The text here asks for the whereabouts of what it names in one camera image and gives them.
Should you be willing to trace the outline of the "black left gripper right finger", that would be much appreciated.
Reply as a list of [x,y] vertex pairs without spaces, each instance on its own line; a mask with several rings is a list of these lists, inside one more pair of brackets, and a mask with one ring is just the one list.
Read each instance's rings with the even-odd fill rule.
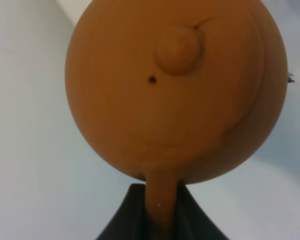
[[177,188],[174,240],[226,240],[228,237],[211,221],[184,184]]

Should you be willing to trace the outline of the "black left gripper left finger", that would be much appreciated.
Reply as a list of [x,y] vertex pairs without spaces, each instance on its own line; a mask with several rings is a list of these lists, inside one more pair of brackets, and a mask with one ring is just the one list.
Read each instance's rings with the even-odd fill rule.
[[144,184],[134,183],[97,240],[148,240]]

